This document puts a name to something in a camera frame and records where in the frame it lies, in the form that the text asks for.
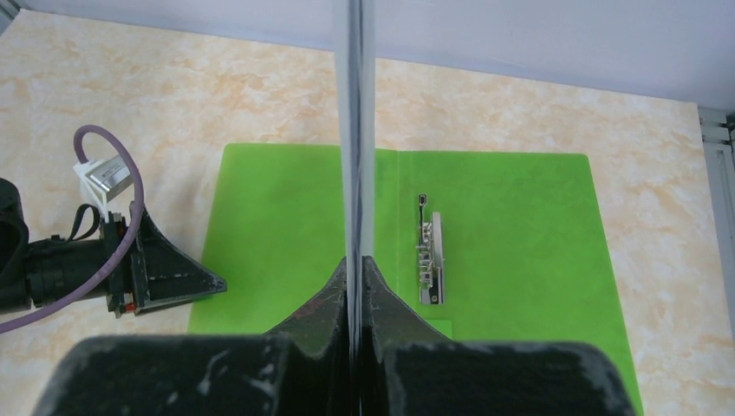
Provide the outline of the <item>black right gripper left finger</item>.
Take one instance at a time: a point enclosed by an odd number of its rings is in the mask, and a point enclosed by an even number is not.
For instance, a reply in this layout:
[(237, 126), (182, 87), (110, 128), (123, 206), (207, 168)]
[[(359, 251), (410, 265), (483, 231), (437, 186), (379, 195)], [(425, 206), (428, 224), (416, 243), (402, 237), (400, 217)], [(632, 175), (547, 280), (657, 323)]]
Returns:
[(105, 335), (77, 343), (37, 415), (346, 415), (346, 266), (262, 335)]

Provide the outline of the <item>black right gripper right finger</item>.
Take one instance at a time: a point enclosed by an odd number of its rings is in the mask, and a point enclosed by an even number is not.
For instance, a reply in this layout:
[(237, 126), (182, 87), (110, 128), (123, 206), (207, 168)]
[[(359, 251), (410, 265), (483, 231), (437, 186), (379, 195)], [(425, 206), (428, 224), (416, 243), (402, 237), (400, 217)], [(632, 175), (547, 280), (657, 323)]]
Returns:
[(634, 415), (599, 349), (568, 341), (452, 341), (362, 260), (364, 415)]

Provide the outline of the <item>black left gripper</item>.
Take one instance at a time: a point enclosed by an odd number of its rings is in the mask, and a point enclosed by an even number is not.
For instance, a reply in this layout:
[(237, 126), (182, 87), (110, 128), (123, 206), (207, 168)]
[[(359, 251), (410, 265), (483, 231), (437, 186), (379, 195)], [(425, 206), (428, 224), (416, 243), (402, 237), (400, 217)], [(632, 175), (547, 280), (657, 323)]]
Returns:
[[(31, 242), (25, 236), (23, 308), (49, 306), (81, 287), (110, 259), (127, 231), (120, 213), (104, 218), (95, 206), (82, 204), (69, 237)], [(108, 310), (120, 316), (167, 309), (226, 290), (223, 277), (171, 243), (143, 210), (128, 253), (81, 298), (103, 296)]]

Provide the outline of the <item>chrome folder clip mechanism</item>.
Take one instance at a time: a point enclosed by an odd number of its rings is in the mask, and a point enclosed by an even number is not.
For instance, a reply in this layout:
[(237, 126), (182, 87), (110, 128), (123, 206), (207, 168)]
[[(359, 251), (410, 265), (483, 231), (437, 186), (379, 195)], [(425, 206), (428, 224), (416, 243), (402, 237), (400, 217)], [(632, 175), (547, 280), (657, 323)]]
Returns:
[(445, 257), (442, 217), (428, 213), (428, 197), (418, 196), (418, 271), (420, 302), (425, 305), (445, 303)]

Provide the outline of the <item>green plastic clip folder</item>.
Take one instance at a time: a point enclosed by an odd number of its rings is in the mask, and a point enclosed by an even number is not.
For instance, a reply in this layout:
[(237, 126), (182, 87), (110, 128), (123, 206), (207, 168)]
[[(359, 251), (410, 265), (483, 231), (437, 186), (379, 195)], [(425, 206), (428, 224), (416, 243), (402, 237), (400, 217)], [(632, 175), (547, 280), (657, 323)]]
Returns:
[[(442, 217), (445, 303), (420, 302), (418, 196)], [(260, 334), (321, 289), (345, 254), (337, 146), (230, 144), (203, 263), (227, 290), (194, 334)], [(585, 341), (640, 389), (589, 159), (580, 153), (378, 150), (375, 243), (389, 287), (456, 341)]]

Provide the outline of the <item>white printed paper sheet front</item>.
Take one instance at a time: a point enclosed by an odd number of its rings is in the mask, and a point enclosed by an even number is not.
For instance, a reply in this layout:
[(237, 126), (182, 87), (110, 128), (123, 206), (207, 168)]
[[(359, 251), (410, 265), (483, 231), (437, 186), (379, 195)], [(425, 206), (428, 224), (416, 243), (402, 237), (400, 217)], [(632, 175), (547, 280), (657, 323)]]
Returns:
[(362, 352), (362, 260), (375, 235), (375, 2), (334, 1), (350, 359)]

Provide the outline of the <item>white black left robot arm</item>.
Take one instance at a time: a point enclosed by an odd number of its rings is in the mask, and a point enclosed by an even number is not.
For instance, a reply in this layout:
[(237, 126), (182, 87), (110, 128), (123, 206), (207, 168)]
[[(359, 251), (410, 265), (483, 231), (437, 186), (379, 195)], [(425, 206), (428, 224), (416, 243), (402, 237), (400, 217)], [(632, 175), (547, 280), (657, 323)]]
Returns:
[[(1, 181), (1, 312), (39, 309), (82, 286), (119, 247), (128, 230), (118, 212), (77, 208), (70, 237), (35, 242), (23, 218), (20, 193)], [(224, 293), (226, 281), (179, 250), (143, 213), (135, 239), (114, 271), (85, 299), (103, 297), (116, 316), (141, 315)]]

